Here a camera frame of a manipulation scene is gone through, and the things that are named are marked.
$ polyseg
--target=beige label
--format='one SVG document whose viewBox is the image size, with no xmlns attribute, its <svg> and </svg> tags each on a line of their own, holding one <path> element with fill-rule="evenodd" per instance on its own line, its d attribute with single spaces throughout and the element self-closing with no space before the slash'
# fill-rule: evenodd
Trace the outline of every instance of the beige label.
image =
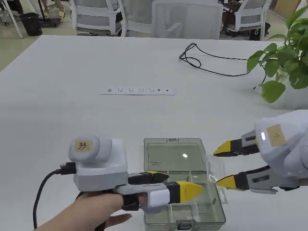
<svg viewBox="0 0 308 231">
<path fill-rule="evenodd" d="M 280 124 L 267 128 L 267 131 L 272 147 L 283 146 L 286 144 L 286 140 L 281 130 Z"/>
<path fill-rule="evenodd" d="M 91 140 L 79 140 L 75 141 L 74 152 L 87 153 L 92 150 L 93 141 Z"/>
</svg>

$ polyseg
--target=white power strip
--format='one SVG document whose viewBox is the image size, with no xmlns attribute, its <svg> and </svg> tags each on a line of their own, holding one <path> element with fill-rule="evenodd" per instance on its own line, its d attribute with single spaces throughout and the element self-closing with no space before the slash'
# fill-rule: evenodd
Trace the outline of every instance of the white power strip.
<svg viewBox="0 0 308 231">
<path fill-rule="evenodd" d="M 104 89 L 101 95 L 174 95 L 174 92 L 169 88 L 113 87 Z"/>
</svg>

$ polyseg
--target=green translucent box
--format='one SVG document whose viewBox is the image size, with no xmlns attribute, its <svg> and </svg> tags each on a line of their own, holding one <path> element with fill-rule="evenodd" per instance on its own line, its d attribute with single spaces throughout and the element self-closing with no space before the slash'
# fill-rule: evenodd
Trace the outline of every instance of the green translucent box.
<svg viewBox="0 0 308 231">
<path fill-rule="evenodd" d="M 226 223 L 218 190 L 208 177 L 208 158 L 200 138 L 145 138 L 144 169 L 169 175 L 168 181 L 200 184 L 204 192 L 186 204 L 145 213 L 146 231 L 215 231 Z"/>
</svg>

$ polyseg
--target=box lid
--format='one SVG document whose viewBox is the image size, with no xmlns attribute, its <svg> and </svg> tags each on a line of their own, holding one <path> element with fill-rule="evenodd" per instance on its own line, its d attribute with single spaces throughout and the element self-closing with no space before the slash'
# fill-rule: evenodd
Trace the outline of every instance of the box lid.
<svg viewBox="0 0 308 231">
<path fill-rule="evenodd" d="M 145 138 L 146 171 L 206 171 L 200 138 Z"/>
</svg>

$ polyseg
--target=black trash bin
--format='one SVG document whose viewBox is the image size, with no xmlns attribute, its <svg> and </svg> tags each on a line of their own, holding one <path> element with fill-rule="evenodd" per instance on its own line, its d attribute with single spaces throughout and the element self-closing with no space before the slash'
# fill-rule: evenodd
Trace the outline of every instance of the black trash bin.
<svg viewBox="0 0 308 231">
<path fill-rule="evenodd" d="M 25 13 L 20 16 L 20 20 L 23 22 L 29 36 L 39 36 L 43 33 L 38 18 L 37 13 Z"/>
</svg>

